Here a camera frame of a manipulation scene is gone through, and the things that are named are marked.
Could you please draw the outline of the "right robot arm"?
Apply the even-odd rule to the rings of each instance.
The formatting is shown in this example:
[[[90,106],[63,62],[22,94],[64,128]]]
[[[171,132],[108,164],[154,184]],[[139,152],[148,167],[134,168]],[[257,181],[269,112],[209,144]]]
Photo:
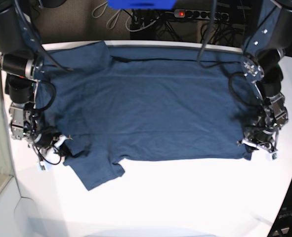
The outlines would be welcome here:
[[[0,0],[0,70],[7,73],[5,93],[11,99],[10,133],[14,140],[26,140],[36,153],[41,170],[54,165],[51,155],[63,157],[60,147],[67,139],[52,126],[44,126],[43,113],[56,98],[49,79],[37,79],[44,58],[68,71],[43,48],[28,0]]]

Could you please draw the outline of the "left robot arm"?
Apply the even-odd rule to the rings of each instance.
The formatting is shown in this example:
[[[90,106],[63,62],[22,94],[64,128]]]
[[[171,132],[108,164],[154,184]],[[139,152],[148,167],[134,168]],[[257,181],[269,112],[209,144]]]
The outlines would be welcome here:
[[[292,45],[292,0],[250,0],[250,9],[242,8],[245,32],[242,38],[242,70],[230,75],[228,87],[233,98],[257,111],[257,116],[244,128],[237,144],[249,153],[263,150],[277,152],[279,131],[289,121],[281,92],[283,79],[279,62]],[[244,101],[234,90],[234,78],[244,76],[258,102]]]

